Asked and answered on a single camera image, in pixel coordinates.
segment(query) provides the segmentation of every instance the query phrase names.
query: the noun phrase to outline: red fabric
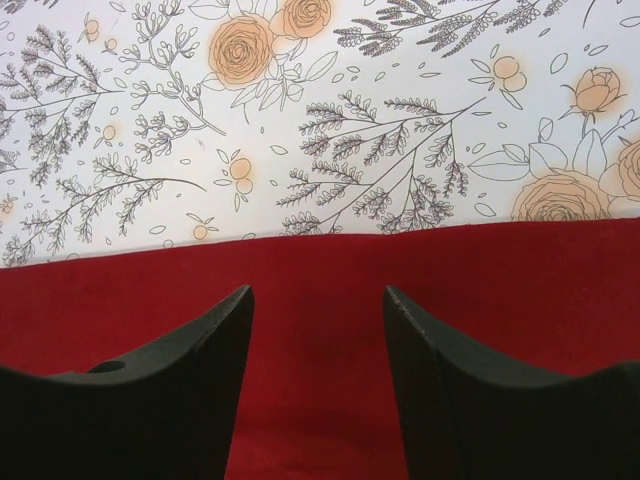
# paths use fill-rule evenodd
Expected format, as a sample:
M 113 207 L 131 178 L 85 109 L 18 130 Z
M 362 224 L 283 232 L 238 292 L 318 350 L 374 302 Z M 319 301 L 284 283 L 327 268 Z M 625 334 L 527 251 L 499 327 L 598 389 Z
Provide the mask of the red fabric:
M 381 300 L 395 284 L 517 358 L 640 357 L 640 221 L 274 238 L 0 270 L 0 361 L 83 370 L 242 284 L 257 307 L 231 480 L 406 478 Z

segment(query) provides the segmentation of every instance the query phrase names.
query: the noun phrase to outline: rose illustration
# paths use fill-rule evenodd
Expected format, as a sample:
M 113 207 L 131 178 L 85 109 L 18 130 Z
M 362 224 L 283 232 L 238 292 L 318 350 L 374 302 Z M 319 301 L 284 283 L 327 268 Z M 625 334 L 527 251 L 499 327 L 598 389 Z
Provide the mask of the rose illustration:
M 329 0 L 287 0 L 270 27 L 276 35 L 310 38 L 320 33 L 330 19 Z
M 220 26 L 209 46 L 209 66 L 227 88 L 237 90 L 262 77 L 273 57 L 267 21 L 244 15 Z
M 584 113 L 603 112 L 620 94 L 620 79 L 610 68 L 587 70 L 575 89 L 576 106 Z
M 600 186 L 613 197 L 636 197 L 640 201 L 640 140 L 620 153 L 618 163 L 602 175 Z
M 511 213 L 514 221 L 610 218 L 609 197 L 598 183 L 578 172 L 555 170 L 522 189 Z

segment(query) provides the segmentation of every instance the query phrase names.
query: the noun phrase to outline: black plastic piece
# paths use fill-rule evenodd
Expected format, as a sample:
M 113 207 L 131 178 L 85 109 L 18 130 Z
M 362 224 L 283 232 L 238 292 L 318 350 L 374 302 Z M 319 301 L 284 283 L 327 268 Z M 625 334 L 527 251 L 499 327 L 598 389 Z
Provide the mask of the black plastic piece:
M 0 478 L 222 480 L 253 309 L 243 287 L 87 373 L 0 368 Z
M 393 287 L 384 318 L 411 480 L 640 479 L 640 363 L 536 368 Z

